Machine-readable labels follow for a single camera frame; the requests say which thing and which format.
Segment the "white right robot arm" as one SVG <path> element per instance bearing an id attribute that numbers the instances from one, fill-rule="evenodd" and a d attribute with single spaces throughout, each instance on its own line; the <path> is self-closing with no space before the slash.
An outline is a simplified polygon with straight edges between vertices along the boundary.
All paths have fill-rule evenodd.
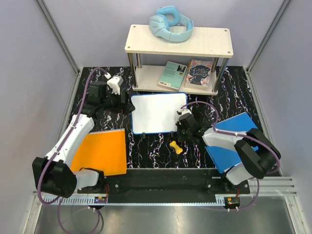
<path id="1" fill-rule="evenodd" d="M 257 128 L 247 132 L 233 132 L 202 126 L 189 110 L 177 112 L 177 135 L 179 140 L 191 140 L 206 147 L 230 150 L 238 155 L 240 162 L 230 166 L 221 187 L 233 193 L 239 184 L 250 178 L 263 179 L 276 165 L 280 167 L 281 154 Z"/>

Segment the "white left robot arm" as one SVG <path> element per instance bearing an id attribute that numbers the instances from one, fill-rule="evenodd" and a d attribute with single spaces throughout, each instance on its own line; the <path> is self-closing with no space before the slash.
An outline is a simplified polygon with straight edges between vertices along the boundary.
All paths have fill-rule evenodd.
<path id="1" fill-rule="evenodd" d="M 103 171 L 85 168 L 73 172 L 70 167 L 83 140 L 93 129 L 99 110 L 123 115 L 135 110 L 129 92 L 120 89 L 122 83 L 120 76 L 114 76 L 108 81 L 94 81 L 85 86 L 78 113 L 73 115 L 61 138 L 46 156 L 36 157 L 32 162 L 38 195 L 44 192 L 69 198 L 74 191 L 86 187 L 94 193 L 104 190 Z"/>

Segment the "yellow whiteboard eraser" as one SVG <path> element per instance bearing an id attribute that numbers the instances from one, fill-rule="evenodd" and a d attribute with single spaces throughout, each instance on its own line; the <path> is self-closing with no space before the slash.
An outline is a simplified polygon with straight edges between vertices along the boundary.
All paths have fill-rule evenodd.
<path id="1" fill-rule="evenodd" d="M 174 150 L 177 155 L 180 155 L 183 152 L 183 149 L 177 145 L 176 141 L 171 141 L 169 146 Z"/>

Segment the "blue-framed whiteboard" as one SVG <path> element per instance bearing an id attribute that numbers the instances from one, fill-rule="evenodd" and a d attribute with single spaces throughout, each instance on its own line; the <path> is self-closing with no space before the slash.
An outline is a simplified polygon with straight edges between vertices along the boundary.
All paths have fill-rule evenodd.
<path id="1" fill-rule="evenodd" d="M 177 111 L 187 103 L 185 93 L 158 93 L 131 96 L 132 131 L 135 135 L 177 131 Z"/>

